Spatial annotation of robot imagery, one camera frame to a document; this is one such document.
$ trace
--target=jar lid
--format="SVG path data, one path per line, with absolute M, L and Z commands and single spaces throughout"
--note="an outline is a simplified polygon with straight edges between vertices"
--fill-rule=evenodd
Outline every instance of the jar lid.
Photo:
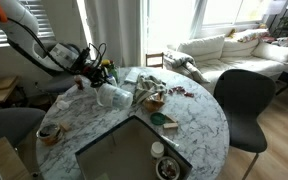
M 165 115 L 159 112 L 153 113 L 151 115 L 151 122 L 154 125 L 163 125 L 165 123 Z
M 47 138 L 55 136 L 59 130 L 60 127 L 57 123 L 47 123 L 37 131 L 36 135 L 38 138 Z

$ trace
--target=dark green lid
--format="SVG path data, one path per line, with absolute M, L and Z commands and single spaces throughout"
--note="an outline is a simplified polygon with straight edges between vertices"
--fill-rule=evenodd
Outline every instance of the dark green lid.
M 159 112 L 153 113 L 151 115 L 151 122 L 154 125 L 163 125 L 165 123 L 165 115 Z

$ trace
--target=cable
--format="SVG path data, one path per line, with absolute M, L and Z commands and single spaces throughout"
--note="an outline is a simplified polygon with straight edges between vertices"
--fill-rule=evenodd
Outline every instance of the cable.
M 23 29 L 25 29 L 33 38 L 34 40 L 37 42 L 37 44 L 40 45 L 40 47 L 43 49 L 43 51 L 46 53 L 46 55 L 56 64 L 58 65 L 60 68 L 62 68 L 64 71 L 68 72 L 69 74 L 72 74 L 72 75 L 77 75 L 78 73 L 77 72 L 74 72 L 74 71 L 71 71 L 67 68 L 65 68 L 63 65 L 61 65 L 59 62 L 57 62 L 55 60 L 55 58 L 49 53 L 49 51 L 46 50 L 45 46 L 43 45 L 43 43 L 40 41 L 40 39 L 35 35 L 35 33 L 30 29 L 28 28 L 27 26 L 19 23 L 18 21 L 14 20 L 14 19 L 11 19 L 11 18 L 8 18 L 10 21 L 16 23 L 17 25 L 21 26 Z
M 69 74 L 72 74 L 72 75 L 78 75 L 80 74 L 79 71 L 72 71 L 66 67 L 64 67 L 63 65 L 61 65 L 59 62 L 57 62 L 57 60 L 50 54 L 50 52 L 45 48 L 45 46 L 43 45 L 43 43 L 41 42 L 41 40 L 36 36 L 36 34 L 30 29 L 28 28 L 27 26 L 19 23 L 18 21 L 14 20 L 14 19 L 11 19 L 11 18 L 8 18 L 8 20 L 16 23 L 17 25 L 19 25 L 20 27 L 22 27 L 24 30 L 26 30 L 32 37 L 33 39 L 37 42 L 37 44 L 42 48 L 42 50 L 45 52 L 45 54 L 56 64 L 58 65 L 60 68 L 62 68 L 64 71 L 68 72 Z M 96 46 L 94 46 L 93 44 L 89 43 L 89 47 L 92 46 L 97 52 L 96 52 L 96 57 L 94 59 L 94 62 L 92 63 L 91 67 L 94 65 L 94 63 L 96 62 L 96 60 L 98 61 L 97 64 L 95 66 L 92 67 L 92 69 L 87 72 L 87 75 L 89 75 L 90 78 L 94 78 L 94 75 L 96 74 L 97 72 L 97 68 L 100 66 L 101 62 L 102 62 L 102 59 L 103 59 L 103 56 L 106 52 L 106 44 L 105 43 L 101 43 L 100 46 L 97 48 Z M 104 81 L 104 82 L 107 82 L 106 80 L 106 77 L 97 77 L 99 79 L 97 79 L 97 82 L 99 81 Z

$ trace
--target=chair backrest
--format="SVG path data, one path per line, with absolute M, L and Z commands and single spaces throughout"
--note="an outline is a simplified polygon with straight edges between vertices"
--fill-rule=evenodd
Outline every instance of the chair backrest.
M 225 114 L 235 113 L 256 117 L 269 105 L 275 95 L 275 83 L 261 74 L 231 69 L 219 78 L 214 97 Z
M 164 53 L 146 54 L 145 57 L 146 57 L 146 67 L 161 67 L 161 68 L 163 68 L 163 61 L 164 61 L 164 60 L 163 60 L 163 57 L 164 57 Z M 150 62 L 149 62 L 149 59 L 150 59 L 150 58 L 158 58 L 158 57 L 161 58 L 161 59 L 160 59 L 160 63 L 156 63 L 156 62 L 150 63 Z

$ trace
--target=white sofa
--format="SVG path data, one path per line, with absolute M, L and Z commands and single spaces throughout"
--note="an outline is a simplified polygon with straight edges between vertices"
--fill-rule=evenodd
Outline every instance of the white sofa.
M 224 35 L 193 39 L 168 46 L 166 69 L 200 83 L 213 94 L 219 76 L 228 69 L 245 69 L 277 80 L 288 69 L 288 47 L 278 47 L 255 39 L 240 43 Z

